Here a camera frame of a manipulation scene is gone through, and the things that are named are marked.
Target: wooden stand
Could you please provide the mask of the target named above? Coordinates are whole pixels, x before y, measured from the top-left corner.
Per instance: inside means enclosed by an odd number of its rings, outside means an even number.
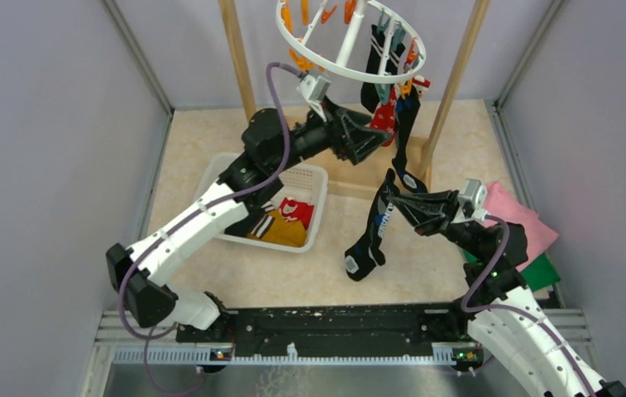
[[[237,82],[240,84],[242,103],[245,107],[247,119],[255,111],[254,95],[251,90],[249,72],[246,65],[246,57],[242,46],[239,22],[237,21],[237,10],[234,0],[218,0],[222,11],[222,20],[225,23],[227,41],[230,43],[232,53],[232,63],[235,65]],[[490,0],[475,0],[471,17],[469,18],[464,36],[459,46],[459,51],[454,60],[452,73],[449,76],[447,88],[439,104],[437,116],[434,119],[429,138],[422,140],[417,137],[410,137],[408,143],[408,169],[415,170],[415,174],[425,182],[429,189],[432,188],[432,156],[437,148],[439,136],[442,134],[444,123],[447,120],[449,109],[452,106],[456,91],[459,89],[461,77],[466,70],[468,60],[471,57],[475,39],[478,37],[480,26],[483,24],[485,13],[488,11]],[[329,173],[328,191],[331,194],[357,197],[360,199],[372,199],[380,183],[383,181],[385,172],[392,167],[391,159],[395,155],[395,145],[381,147],[368,159],[357,166],[352,166],[349,162],[338,160],[331,152],[321,153],[308,163],[320,165]]]

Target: white laundry basket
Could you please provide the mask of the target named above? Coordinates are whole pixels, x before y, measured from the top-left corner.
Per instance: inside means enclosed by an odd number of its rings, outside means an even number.
[[[205,193],[206,189],[215,182],[217,176],[238,156],[239,154],[237,153],[218,153],[213,157],[198,184],[194,201]],[[281,205],[284,198],[287,197],[315,206],[313,209],[313,217],[308,225],[308,237],[303,246],[282,246],[270,242],[260,242],[250,238],[229,236],[225,233],[217,235],[216,238],[230,242],[249,244],[251,246],[263,246],[264,248],[279,251],[301,253],[309,250],[310,247],[313,246],[315,235],[318,234],[320,221],[323,218],[325,198],[327,197],[327,171],[316,165],[302,163],[282,172],[279,177],[284,183],[284,187],[271,199],[271,202],[274,203],[277,208]]]

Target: gray wall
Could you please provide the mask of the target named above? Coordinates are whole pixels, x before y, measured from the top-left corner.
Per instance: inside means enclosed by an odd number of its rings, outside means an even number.
[[[241,106],[227,38],[215,0],[117,0],[153,66],[164,90],[176,107]],[[289,2],[294,24],[301,28],[299,1]],[[310,0],[311,18],[319,0]],[[404,17],[422,37],[428,61],[421,74],[432,87],[428,98],[439,99],[452,70],[461,37],[474,0],[384,0]],[[292,62],[289,46],[274,24],[273,0],[237,0],[242,37],[246,46],[252,85],[258,103],[270,103],[264,82],[266,64]],[[323,29],[313,33],[312,48],[333,60],[342,42],[342,0]],[[471,61],[459,88],[458,98],[497,98],[509,73],[549,5],[548,0],[495,0],[485,17]],[[369,15],[350,59],[356,69],[366,68],[370,28],[377,15]],[[277,78],[284,103],[301,103],[290,77]],[[361,84],[335,79],[331,97],[343,103],[358,103]]]
[[[569,2],[506,112],[566,299],[626,383],[626,2]]]
[[[78,392],[165,122],[97,0],[0,1],[0,396]]]

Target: wooden pole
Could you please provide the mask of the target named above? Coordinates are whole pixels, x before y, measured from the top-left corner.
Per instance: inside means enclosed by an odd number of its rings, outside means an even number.
[[[475,39],[478,37],[480,25],[483,23],[485,12],[488,11],[489,5],[490,0],[475,0],[473,11],[471,11],[471,18],[469,18],[468,24],[466,25],[466,31],[464,31],[464,37],[461,39],[459,52],[456,54],[456,59],[454,60],[452,73],[449,75],[447,88],[444,90],[442,101],[439,103],[437,116],[434,118],[432,130],[429,133],[429,138],[423,144],[422,159],[420,161],[418,175],[420,175],[420,179],[427,183],[428,189],[431,189],[432,182],[432,155],[434,154],[434,149],[437,147],[439,136],[442,134],[444,122],[447,120],[447,115],[449,114],[449,108],[452,106],[456,91],[459,89],[461,77],[464,74],[464,70],[466,70],[466,65],[473,51]]]
[[[254,102],[254,92],[251,89],[249,68],[246,64],[245,47],[242,44],[242,33],[240,32],[240,20],[237,19],[237,8],[235,0],[218,0],[220,3],[220,13],[222,14],[222,24],[225,26],[227,43],[230,46],[232,66],[235,67],[237,83],[240,86],[242,105],[245,108],[247,121],[256,112]]]

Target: white cylinder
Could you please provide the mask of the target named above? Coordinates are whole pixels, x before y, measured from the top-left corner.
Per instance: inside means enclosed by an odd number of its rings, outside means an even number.
[[[354,48],[354,41],[356,41],[356,35],[361,29],[361,21],[364,20],[364,11],[366,10],[366,0],[359,0],[356,3],[354,13],[351,15],[351,21],[349,27],[346,29],[346,35],[344,35],[344,41],[342,42],[342,48],[339,49],[337,60],[335,63],[341,67],[346,67],[346,63],[351,55],[351,50]]]

